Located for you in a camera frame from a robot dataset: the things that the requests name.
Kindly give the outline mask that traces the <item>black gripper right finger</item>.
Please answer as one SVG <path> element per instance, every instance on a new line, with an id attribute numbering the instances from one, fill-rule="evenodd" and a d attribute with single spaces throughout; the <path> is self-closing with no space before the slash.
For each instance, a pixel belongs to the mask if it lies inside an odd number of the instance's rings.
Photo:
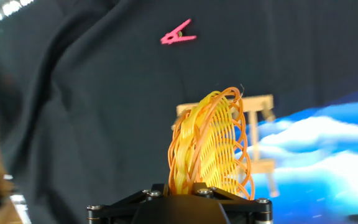
<path id="1" fill-rule="evenodd" d="M 240 215 L 245 223 L 272 224 L 272 202 L 267 198 L 248 200 L 203 182 L 193 184 L 193 194 L 219 202 L 231 218 Z"/>

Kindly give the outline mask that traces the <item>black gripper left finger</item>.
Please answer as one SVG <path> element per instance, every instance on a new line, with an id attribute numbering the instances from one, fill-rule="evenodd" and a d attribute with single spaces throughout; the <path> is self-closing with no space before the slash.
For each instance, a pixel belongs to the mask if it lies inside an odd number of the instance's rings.
<path id="1" fill-rule="evenodd" d="M 153 184 L 151 189 L 140 190 L 111 205 L 88 205 L 88 224 L 108 224 L 117 218 L 133 217 L 144 202 L 169 195 L 167 184 Z"/>

